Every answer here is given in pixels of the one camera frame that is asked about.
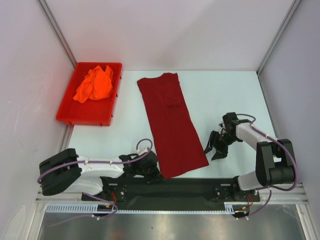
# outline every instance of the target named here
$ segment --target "orange cloth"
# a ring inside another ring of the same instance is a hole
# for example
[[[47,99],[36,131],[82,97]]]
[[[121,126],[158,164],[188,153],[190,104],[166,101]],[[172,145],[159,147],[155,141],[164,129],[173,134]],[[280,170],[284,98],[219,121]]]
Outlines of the orange cloth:
[[[76,90],[73,100],[84,103],[87,99],[99,100],[105,99],[112,94],[112,76],[114,71],[106,66],[105,71],[100,66],[90,69],[88,75],[84,77],[83,82]]]

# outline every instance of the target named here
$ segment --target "wall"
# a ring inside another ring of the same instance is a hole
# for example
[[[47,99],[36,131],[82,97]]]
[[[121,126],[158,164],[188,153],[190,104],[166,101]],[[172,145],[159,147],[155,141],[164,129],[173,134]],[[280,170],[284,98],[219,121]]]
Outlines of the wall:
[[[39,163],[65,130],[55,115],[73,67],[35,0],[1,1],[0,31],[0,236],[20,240],[19,227],[5,228],[21,205],[16,219],[29,227]]]
[[[79,62],[125,70],[259,67],[293,0],[47,0]]]
[[[310,206],[320,223],[320,1],[305,0],[262,72],[270,113],[289,138]]]

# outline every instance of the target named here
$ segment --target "dark red garment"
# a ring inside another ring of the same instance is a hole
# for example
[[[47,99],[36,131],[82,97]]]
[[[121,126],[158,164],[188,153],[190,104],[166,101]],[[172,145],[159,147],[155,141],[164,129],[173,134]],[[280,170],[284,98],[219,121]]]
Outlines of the dark red garment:
[[[178,74],[164,73],[138,82],[154,139],[160,171],[169,179],[208,166],[191,122]]]

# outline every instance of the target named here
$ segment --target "metal floor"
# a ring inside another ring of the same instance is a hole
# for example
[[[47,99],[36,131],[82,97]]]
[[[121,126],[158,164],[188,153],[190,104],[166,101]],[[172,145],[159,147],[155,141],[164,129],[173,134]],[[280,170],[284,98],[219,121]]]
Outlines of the metal floor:
[[[251,207],[252,211],[261,206]],[[97,221],[46,213],[38,240],[304,240],[295,205],[268,205],[249,220],[231,215],[116,214]]]

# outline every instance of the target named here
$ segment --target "white table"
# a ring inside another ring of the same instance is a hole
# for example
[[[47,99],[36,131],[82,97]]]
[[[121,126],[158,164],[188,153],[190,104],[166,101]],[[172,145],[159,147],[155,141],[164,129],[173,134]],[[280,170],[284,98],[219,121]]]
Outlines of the white table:
[[[153,139],[137,81],[141,78],[155,78],[167,72],[124,71],[111,125],[74,126],[69,148],[75,148],[78,154],[92,158],[112,158],[134,153],[140,139]],[[190,117],[203,148],[206,147],[210,132],[220,129],[218,124],[227,112],[254,115],[257,118],[255,125],[274,135],[256,72],[169,72],[178,73]],[[233,178],[255,169],[256,152],[246,143],[236,142],[231,145],[225,159],[211,161],[214,152],[207,154],[209,166],[187,172],[178,178]]]

